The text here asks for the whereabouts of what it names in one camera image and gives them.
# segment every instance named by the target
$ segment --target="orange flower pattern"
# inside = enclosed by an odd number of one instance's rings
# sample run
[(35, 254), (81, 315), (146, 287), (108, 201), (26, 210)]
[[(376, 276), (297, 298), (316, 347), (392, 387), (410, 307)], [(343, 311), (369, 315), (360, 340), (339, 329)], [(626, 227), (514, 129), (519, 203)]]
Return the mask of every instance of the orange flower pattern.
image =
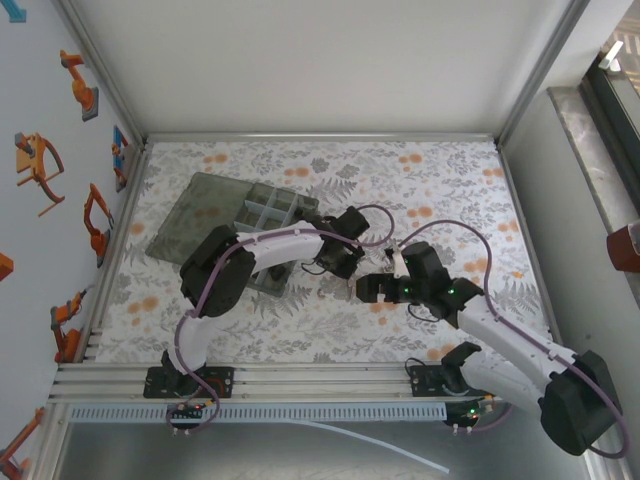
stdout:
[[(506, 315), (547, 335), (531, 262), (499, 156), (490, 142), (156, 143), (129, 227), (111, 303), (103, 319), (100, 362), (157, 363), (191, 304), (180, 293), (179, 266), (145, 255), (176, 199), (196, 172), (263, 182), (315, 197), (323, 214), (349, 205), (384, 205), (396, 239), (438, 219), (480, 229), (494, 251), (491, 295)], [(220, 212), (197, 212), (206, 225)], [(367, 238), (388, 223), (367, 211)], [(487, 255), (468, 232), (437, 226), (416, 240), (431, 243), (452, 276), (482, 285)], [(358, 275), (387, 265), (370, 250)], [(330, 274), (295, 268), (281, 298), (246, 289), (236, 307), (211, 322), (216, 362), (398, 362), (439, 360), (466, 339), (445, 322), (413, 319), (404, 305), (364, 305)]]

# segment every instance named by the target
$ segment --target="aluminum frame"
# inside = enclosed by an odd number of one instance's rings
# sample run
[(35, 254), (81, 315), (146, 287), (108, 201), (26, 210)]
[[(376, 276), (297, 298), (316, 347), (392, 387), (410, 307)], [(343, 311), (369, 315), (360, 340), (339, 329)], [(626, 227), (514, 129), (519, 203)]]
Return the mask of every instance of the aluminum frame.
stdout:
[[(93, 73), (102, 88), (113, 102), (117, 113), (130, 130), (138, 145), (146, 141), (147, 132), (129, 109), (124, 95), (120, 92), (108, 64), (103, 60), (99, 47), (92, 39), (81, 13), (73, 0), (52, 0), (69, 32), (80, 45), (87, 63), (93, 67)], [(505, 127), (500, 134), (500, 143), (504, 143), (513, 132), (529, 103), (538, 91), (542, 81), (557, 58), (560, 49), (579, 20), (589, 0), (570, 0), (561, 21), (549, 39), (547, 47), (536, 62), (527, 82), (512, 109)], [(428, 133), (185, 133), (155, 134), (151, 143), (160, 141), (486, 141), (486, 134), (428, 134)], [(144, 375), (148, 365), (100, 365), (92, 363), (95, 357), (100, 324), (109, 303), (114, 279), (117, 275), (123, 254), (133, 210), (144, 171), (149, 160), (147, 152), (138, 155), (136, 165), (127, 188), (127, 198), (118, 227), (112, 239), (112, 248), (107, 255), (107, 265), (98, 285), (97, 297), (89, 315), (90, 322), (85, 328), (79, 345), (76, 361), (84, 363), (62, 365), (52, 386), (52, 396), (47, 405), (45, 423), (36, 435), (32, 466), (26, 479), (53, 479), (56, 476), (60, 459), (64, 455), (67, 433), (70, 426), (71, 405), (81, 401), (104, 403), (106, 398), (114, 403), (148, 402), (141, 396)], [(518, 220), (522, 225), (527, 250), (532, 261), (538, 286), (545, 305), (545, 315), (549, 320), (554, 337), (558, 329), (549, 307), (548, 294), (540, 274), (539, 264), (531, 245), (522, 210), (517, 200), (511, 176), (506, 162), (502, 161), (509, 189), (516, 206)], [(410, 386), (401, 364), (332, 364), (332, 365), (234, 365), (238, 368), (236, 376), (236, 398), (228, 402), (282, 402), (282, 401), (424, 401), (411, 397)], [(592, 478), (630, 478), (624, 462), (607, 462), (593, 454), (585, 454)]]

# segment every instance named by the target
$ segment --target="window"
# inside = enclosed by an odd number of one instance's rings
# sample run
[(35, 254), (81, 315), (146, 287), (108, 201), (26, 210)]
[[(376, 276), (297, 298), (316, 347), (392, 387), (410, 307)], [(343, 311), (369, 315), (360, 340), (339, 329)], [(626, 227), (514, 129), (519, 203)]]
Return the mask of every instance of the window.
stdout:
[[(608, 68), (607, 53), (622, 42)], [(629, 196), (640, 211), (640, 0), (635, 0), (585, 75), (580, 92)]]

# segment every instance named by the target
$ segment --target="gray wall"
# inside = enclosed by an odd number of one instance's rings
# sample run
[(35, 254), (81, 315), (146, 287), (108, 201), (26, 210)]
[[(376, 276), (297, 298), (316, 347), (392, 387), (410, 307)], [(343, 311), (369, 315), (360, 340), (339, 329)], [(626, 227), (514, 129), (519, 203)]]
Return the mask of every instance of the gray wall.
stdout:
[[(506, 160), (564, 342), (607, 361), (640, 441), (640, 311), (609, 260), (602, 218), (549, 97), (541, 95), (505, 149)], [(630, 464), (640, 476), (637, 443)]]

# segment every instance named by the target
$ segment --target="metal profile bar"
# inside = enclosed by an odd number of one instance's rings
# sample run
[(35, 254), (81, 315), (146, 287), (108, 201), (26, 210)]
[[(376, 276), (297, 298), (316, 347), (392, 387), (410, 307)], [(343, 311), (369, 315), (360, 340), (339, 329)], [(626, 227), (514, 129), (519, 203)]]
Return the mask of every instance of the metal profile bar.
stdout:
[(140, 191), (140, 186), (142, 185), (142, 179), (144, 177), (144, 171), (146, 169), (148, 160), (149, 154), (146, 151), (138, 153), (138, 155), (136, 155), (135, 157), (135, 164), (132, 167), (132, 178), (126, 188), (127, 198), (125, 199), (125, 203), (120, 213), (120, 218), (118, 220), (118, 224), (116, 225), (114, 234), (111, 237), (111, 246), (107, 250), (104, 272), (98, 282), (98, 287), (96, 289), (96, 298), (91, 305), (91, 311), (89, 312), (89, 316), (87, 317), (87, 324), (82, 329), (80, 343), (78, 344), (74, 362), (81, 362), (84, 359), (85, 350), (87, 349), (91, 332), (94, 327), (100, 325), (107, 309), (109, 298), (113, 290), (113, 284), (115, 282), (118, 271), (120, 270), (120, 260), (124, 253), (127, 234), (129, 232), (129, 224), (131, 223), (131, 218), (133, 217), (133, 211), (138, 199), (138, 192)]
[(135, 114), (129, 108), (129, 103), (125, 100), (124, 95), (109, 72), (107, 64), (103, 60), (102, 55), (100, 55), (100, 50), (86, 27), (86, 22), (84, 22), (80, 12), (74, 5), (75, 2), (73, 2), (73, 0), (51, 1), (58, 10), (58, 14), (65, 23), (67, 30), (80, 47), (85, 64), (91, 68), (92, 73), (100, 83), (100, 87), (111, 101), (119, 117), (127, 126), (127, 130), (130, 135), (132, 135), (138, 148), (142, 148), (146, 133), (140, 122), (138, 122)]
[[(142, 393), (148, 364), (65, 364), (51, 388), (52, 403), (172, 403)], [(232, 365), (233, 398), (225, 403), (459, 402), (466, 398), (413, 398), (402, 363)]]
[(527, 218), (525, 217), (522, 210), (522, 204), (520, 203), (520, 199), (518, 198), (518, 192), (516, 191), (515, 183), (513, 183), (513, 176), (511, 175), (511, 170), (509, 169), (509, 162), (505, 161), (503, 151), (504, 149), (499, 145), (497, 146), (497, 148), (498, 157), (500, 158), (500, 164), (502, 166), (502, 170), (504, 171), (504, 178), (507, 182), (507, 188), (509, 188), (511, 200), (513, 201), (513, 208), (516, 211), (518, 222), (520, 222), (520, 231), (522, 233), (522, 238), (524, 239), (524, 245), (527, 249), (527, 255), (529, 256), (529, 261), (531, 262), (531, 268), (533, 269), (533, 275), (536, 279), (536, 284), (538, 285), (538, 293), (540, 294), (540, 299), (542, 300), (544, 316), (547, 319), (547, 323), (549, 325), (549, 329), (551, 330), (553, 339), (556, 342), (562, 344), (562, 337), (560, 335), (560, 329), (558, 328), (558, 322), (556, 320), (555, 314), (553, 313), (553, 308), (551, 307), (551, 297), (549, 296), (549, 290), (547, 290), (547, 285), (544, 281), (544, 276), (542, 275), (542, 268), (540, 268), (540, 261), (538, 260), (538, 256), (536, 255), (536, 249), (533, 245), (531, 234), (529, 233)]
[(45, 424), (33, 450), (37, 455), (27, 470), (25, 480), (53, 480), (62, 458), (71, 408), (68, 405), (47, 405)]
[(96, 333), (92, 333), (91, 336), (89, 337), (89, 345), (91, 346), (100, 346), (100, 339), (102, 338), (102, 335), (96, 335)]
[(438, 132), (301, 132), (241, 133), (185, 132), (150, 133), (150, 145), (159, 142), (490, 142), (490, 133)]
[(96, 359), (96, 355), (98, 355), (99, 346), (87, 345), (87, 348), (84, 350), (84, 359), (94, 361)]
[[(76, 404), (71, 407), (71, 423), (165, 424), (167, 407), (140, 404)], [(213, 409), (202, 411), (208, 418)], [(186, 418), (179, 412), (174, 419), (181, 423), (200, 423), (202, 418)], [(340, 405), (335, 403), (245, 403), (225, 405), (216, 423), (282, 423), (290, 420), (309, 422), (437, 422), (447, 419), (444, 402), (367, 402)]]
[(535, 97), (536, 93), (540, 89), (542, 82), (551, 70), (553, 63), (558, 58), (562, 47), (567, 42), (569, 35), (573, 32), (578, 20), (584, 13), (590, 0), (570, 0), (569, 5), (565, 9), (560, 21), (556, 25), (549, 41), (542, 50), (542, 54), (538, 57), (536, 64), (531, 70), (531, 74), (524, 84), (524, 87), (520, 91), (518, 98), (516, 99), (511, 113), (507, 117), (507, 121), (498, 136), (498, 145), (504, 146), (513, 132), (515, 131), (520, 119), (524, 115), (524, 112), (529, 107), (529, 104)]

